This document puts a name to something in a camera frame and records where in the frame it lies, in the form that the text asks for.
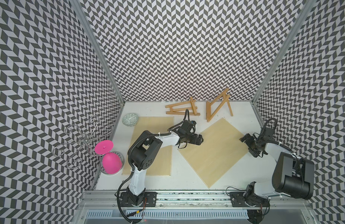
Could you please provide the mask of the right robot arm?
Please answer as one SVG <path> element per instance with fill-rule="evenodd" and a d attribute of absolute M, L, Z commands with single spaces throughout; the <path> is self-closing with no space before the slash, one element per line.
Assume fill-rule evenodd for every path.
<path fill-rule="evenodd" d="M 275 162 L 272 179 L 266 182 L 251 182 L 243 193 L 245 204 L 251 207 L 266 206 L 274 196 L 288 196 L 309 200 L 313 196 L 315 165 L 304 159 L 281 142 L 272 138 L 271 128 L 261 129 L 260 135 L 246 134 L 240 141 L 248 146 L 255 157 L 269 155 Z"/>

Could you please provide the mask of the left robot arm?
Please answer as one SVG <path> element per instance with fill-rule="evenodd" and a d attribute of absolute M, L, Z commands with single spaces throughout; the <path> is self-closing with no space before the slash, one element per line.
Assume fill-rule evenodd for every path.
<path fill-rule="evenodd" d="M 161 148 L 180 146 L 180 144 L 201 145 L 203 137 L 196 134 L 196 122 L 184 120 L 168 129 L 166 133 L 151 133 L 143 131 L 128 150 L 127 162 L 131 167 L 126 190 L 127 201 L 133 206 L 140 206 L 144 201 L 146 191 L 145 177 Z"/>

